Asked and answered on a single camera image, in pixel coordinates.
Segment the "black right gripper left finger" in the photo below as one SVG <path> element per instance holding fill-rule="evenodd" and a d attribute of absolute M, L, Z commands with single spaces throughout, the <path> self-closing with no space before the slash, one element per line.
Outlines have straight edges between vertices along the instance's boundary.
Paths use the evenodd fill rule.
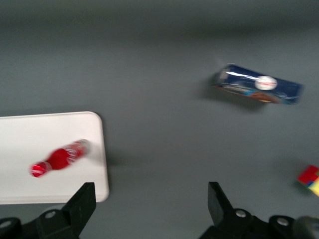
<path fill-rule="evenodd" d="M 40 239 L 78 239 L 96 209 L 95 184 L 86 182 L 61 209 L 36 219 Z"/>

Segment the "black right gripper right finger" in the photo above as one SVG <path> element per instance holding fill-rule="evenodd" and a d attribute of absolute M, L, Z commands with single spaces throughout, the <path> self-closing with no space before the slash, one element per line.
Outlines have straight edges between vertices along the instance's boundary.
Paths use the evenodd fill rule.
<path fill-rule="evenodd" d="M 208 183 L 208 210 L 213 225 L 202 239 L 243 239 L 251 226 L 253 216 L 244 209 L 234 208 L 217 182 Z"/>

